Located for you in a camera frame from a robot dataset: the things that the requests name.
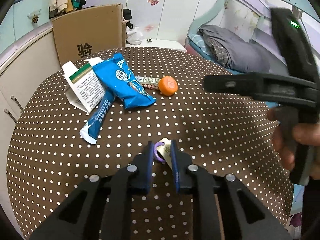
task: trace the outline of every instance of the purple ring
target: purple ring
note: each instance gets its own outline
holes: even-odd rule
[[[155,143],[155,146],[154,146],[154,148],[153,148],[153,154],[154,154],[154,157],[155,157],[155,159],[156,159],[157,161],[162,162],[162,163],[165,163],[165,160],[162,159],[162,158],[158,155],[158,151],[157,151],[157,148],[158,148],[159,146],[161,146],[161,145],[164,145],[164,143],[163,143],[163,142],[157,142],[157,143]]]

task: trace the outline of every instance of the chinese character on tag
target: chinese character on tag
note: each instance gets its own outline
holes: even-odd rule
[[[92,46],[90,46],[87,42],[84,43],[84,45],[80,44],[77,45],[78,48],[78,52],[79,52],[79,56],[80,57],[85,57],[91,54],[91,48]]]

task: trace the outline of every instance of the table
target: table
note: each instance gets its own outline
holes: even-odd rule
[[[135,75],[173,76],[178,92],[165,97],[150,90],[157,101],[140,110],[127,111],[117,100],[97,144],[90,145],[79,136],[89,116],[67,101],[63,71],[44,80],[18,120],[8,151],[8,191],[23,235],[28,238],[83,178],[114,174],[149,140],[164,137],[176,139],[209,172],[234,173],[285,224],[293,185],[272,148],[277,122],[266,119],[267,106],[247,97],[205,92],[204,75],[229,72],[180,51],[121,48],[90,57],[108,59],[116,52]],[[151,192],[132,203],[132,239],[193,239],[192,198],[175,194],[168,165],[154,163],[152,172]]]

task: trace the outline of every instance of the gray blanket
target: gray blanket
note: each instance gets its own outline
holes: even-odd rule
[[[218,41],[228,53],[226,67],[241,72],[268,73],[270,64],[268,56],[263,48],[256,44],[245,42],[235,33],[216,25],[205,25],[199,28],[204,42],[212,47],[214,41]]]

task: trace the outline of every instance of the human hand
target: human hand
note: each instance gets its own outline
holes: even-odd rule
[[[267,118],[270,121],[276,121],[274,108],[268,111]],[[300,144],[320,146],[320,124],[299,123],[292,129],[292,136]],[[285,145],[280,125],[273,133],[272,143],[274,150],[280,155],[282,166],[291,171],[295,165],[294,153]],[[317,150],[310,176],[313,179],[320,179],[320,148]]]

